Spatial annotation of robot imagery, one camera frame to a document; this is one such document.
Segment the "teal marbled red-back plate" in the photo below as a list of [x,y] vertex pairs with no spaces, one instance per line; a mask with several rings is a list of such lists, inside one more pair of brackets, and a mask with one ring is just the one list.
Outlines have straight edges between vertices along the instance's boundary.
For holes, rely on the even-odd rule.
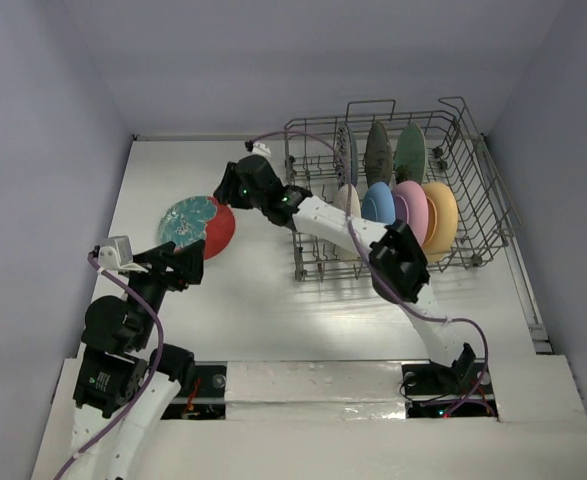
[[212,196],[191,196],[173,204],[162,216],[157,239],[160,244],[172,241],[177,249],[194,242],[205,242],[204,259],[219,255],[230,244],[236,219],[227,205]]

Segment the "blue floral white plate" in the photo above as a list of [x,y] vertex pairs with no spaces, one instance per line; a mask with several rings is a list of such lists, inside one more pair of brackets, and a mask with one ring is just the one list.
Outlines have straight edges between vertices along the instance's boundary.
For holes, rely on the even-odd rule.
[[338,187],[341,188],[346,184],[356,186],[358,182],[358,149],[355,137],[345,122],[340,122],[337,125],[335,152]]

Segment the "cream white plate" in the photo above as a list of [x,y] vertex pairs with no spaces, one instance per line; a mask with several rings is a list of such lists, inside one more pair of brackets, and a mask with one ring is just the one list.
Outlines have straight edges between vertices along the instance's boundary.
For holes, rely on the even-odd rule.
[[[345,184],[341,186],[333,199],[332,205],[343,212],[349,212],[354,217],[361,216],[361,204],[357,189],[352,184]],[[356,253],[342,248],[339,245],[335,246],[335,254],[341,261],[355,261],[359,258]]]

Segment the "light blue plate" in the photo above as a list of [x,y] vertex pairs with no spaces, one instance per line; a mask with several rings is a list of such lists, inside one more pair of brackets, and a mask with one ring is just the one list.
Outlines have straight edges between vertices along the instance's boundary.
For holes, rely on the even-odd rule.
[[395,208],[388,185],[373,184],[361,203],[361,216],[355,228],[357,238],[366,253],[365,260],[373,265],[383,251],[397,249],[398,233],[394,228]]

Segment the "grey reindeer snowflake plate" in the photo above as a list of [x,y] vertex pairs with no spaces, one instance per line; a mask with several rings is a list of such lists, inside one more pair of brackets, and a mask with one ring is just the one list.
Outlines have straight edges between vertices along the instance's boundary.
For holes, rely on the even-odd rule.
[[380,121],[373,121],[368,132],[364,172],[368,186],[378,182],[388,185],[391,181],[393,156],[387,130]]

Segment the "pink plate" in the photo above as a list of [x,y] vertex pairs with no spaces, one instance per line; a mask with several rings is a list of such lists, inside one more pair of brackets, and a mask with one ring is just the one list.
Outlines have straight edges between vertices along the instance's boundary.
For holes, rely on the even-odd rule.
[[395,215],[404,221],[413,232],[419,245],[426,239],[429,222],[427,197],[421,185],[407,180],[395,185],[391,190]]

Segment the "mint green flower plate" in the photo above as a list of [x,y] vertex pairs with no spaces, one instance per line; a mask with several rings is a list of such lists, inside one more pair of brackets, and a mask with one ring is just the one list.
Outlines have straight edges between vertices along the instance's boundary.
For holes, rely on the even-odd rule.
[[421,184],[427,161],[424,133],[419,125],[411,123],[402,130],[397,140],[394,154],[396,183],[411,180]]

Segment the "yellow orange plate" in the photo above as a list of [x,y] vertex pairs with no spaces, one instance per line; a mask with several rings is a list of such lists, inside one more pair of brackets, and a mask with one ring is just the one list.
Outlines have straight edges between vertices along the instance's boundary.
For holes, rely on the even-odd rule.
[[422,249],[429,263],[443,260],[450,252],[458,228],[458,205],[453,191],[435,181],[422,185],[429,210],[429,230]]

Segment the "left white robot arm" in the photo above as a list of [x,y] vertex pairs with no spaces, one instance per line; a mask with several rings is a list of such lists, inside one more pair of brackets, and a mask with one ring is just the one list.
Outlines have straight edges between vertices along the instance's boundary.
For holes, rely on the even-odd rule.
[[135,254],[116,236],[89,252],[96,274],[123,293],[85,312],[69,457],[57,478],[133,478],[169,403],[192,388],[194,355],[166,343],[159,311],[167,292],[201,283],[204,251],[202,240],[169,241]]

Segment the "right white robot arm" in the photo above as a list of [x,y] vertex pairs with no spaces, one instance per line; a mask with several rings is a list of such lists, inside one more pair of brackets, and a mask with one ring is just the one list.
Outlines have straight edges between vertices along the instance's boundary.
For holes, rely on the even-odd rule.
[[258,209],[274,225],[312,235],[359,256],[372,275],[375,291],[407,315],[420,336],[435,384],[456,395],[469,381],[476,355],[456,334],[455,323],[477,324],[448,317],[430,284],[427,259],[407,224],[387,225],[349,216],[310,191],[285,185],[270,162],[249,155],[227,164],[214,191],[221,204]]

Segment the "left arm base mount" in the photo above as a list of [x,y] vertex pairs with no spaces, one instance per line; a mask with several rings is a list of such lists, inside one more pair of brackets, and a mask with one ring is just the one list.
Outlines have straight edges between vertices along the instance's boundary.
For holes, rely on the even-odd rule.
[[162,420],[224,420],[227,364],[197,363],[192,384],[166,407]]

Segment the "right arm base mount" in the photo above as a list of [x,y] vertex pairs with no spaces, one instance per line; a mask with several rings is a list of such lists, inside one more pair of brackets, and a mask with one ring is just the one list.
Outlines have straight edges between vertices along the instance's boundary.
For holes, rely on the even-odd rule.
[[476,362],[466,379],[446,384],[429,363],[402,365],[398,387],[408,419],[498,418],[498,407],[490,372]]

